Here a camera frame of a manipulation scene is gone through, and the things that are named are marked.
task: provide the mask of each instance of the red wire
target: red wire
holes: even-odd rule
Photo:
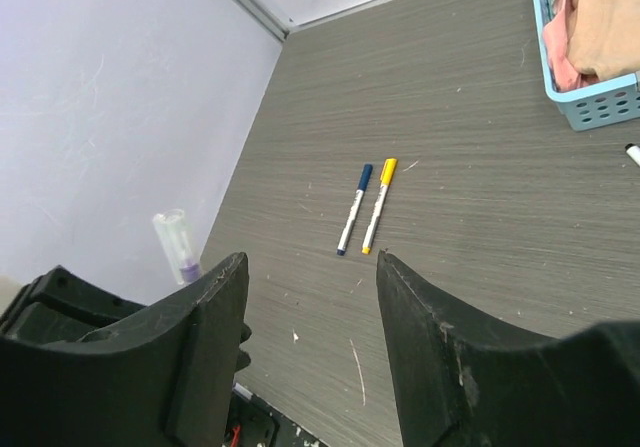
[[[236,425],[233,429],[233,440],[231,441],[231,447],[240,447],[240,426]]]

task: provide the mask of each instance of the yellow marker cap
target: yellow marker cap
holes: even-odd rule
[[[382,174],[380,174],[380,182],[383,185],[389,185],[393,178],[393,173],[396,170],[396,164],[398,159],[387,159],[384,161],[384,167],[382,168]]]

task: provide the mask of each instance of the cloth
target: cloth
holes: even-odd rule
[[[553,3],[555,16],[542,29],[542,38],[547,47],[547,61],[553,72],[556,87],[560,92],[567,92],[588,85],[587,81],[567,58],[567,22],[573,13],[571,0],[555,0]]]
[[[569,3],[567,58],[578,72],[609,80],[640,71],[640,0]]]

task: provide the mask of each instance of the yellow marker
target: yellow marker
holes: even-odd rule
[[[387,159],[384,161],[384,167],[382,168],[382,174],[380,174],[380,192],[378,193],[378,199],[376,205],[373,207],[373,215],[371,216],[371,222],[367,227],[367,233],[364,236],[364,242],[362,243],[362,253],[371,253],[371,244],[373,244],[373,236],[376,233],[378,227],[378,221],[382,214],[382,206],[384,205],[384,199],[387,197],[389,191],[389,185],[391,179],[393,179],[393,173],[396,170],[398,159]]]

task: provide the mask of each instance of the blue marker cap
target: blue marker cap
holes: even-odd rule
[[[360,183],[358,184],[358,190],[362,190],[363,192],[367,190],[367,184],[369,183],[371,172],[373,172],[373,165],[364,164],[364,169],[362,169],[362,175],[360,176]]]

